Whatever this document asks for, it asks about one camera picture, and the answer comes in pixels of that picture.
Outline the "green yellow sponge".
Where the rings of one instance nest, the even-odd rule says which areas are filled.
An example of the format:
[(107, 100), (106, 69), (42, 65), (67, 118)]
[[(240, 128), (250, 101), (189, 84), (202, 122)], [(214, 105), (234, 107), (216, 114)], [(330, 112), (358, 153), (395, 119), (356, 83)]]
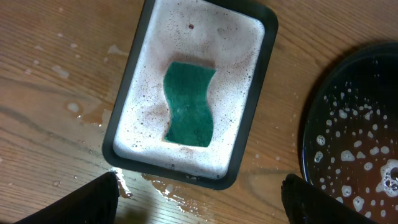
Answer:
[(216, 70), (189, 63), (172, 62), (164, 77), (164, 93), (170, 124), (168, 142), (186, 146), (210, 145), (214, 122), (207, 91)]

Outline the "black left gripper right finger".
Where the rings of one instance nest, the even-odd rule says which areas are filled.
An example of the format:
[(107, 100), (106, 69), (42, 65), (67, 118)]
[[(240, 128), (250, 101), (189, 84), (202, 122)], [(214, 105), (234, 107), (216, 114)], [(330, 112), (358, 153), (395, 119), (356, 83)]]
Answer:
[(374, 223), (295, 174), (282, 181), (281, 200), (289, 222), (294, 224)]

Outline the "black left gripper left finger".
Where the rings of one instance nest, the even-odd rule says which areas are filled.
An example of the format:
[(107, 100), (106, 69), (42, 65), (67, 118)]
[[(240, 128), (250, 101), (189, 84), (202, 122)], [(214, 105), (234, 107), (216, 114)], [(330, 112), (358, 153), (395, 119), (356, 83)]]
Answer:
[(118, 198), (116, 174), (107, 172), (18, 223), (109, 224), (116, 217)]

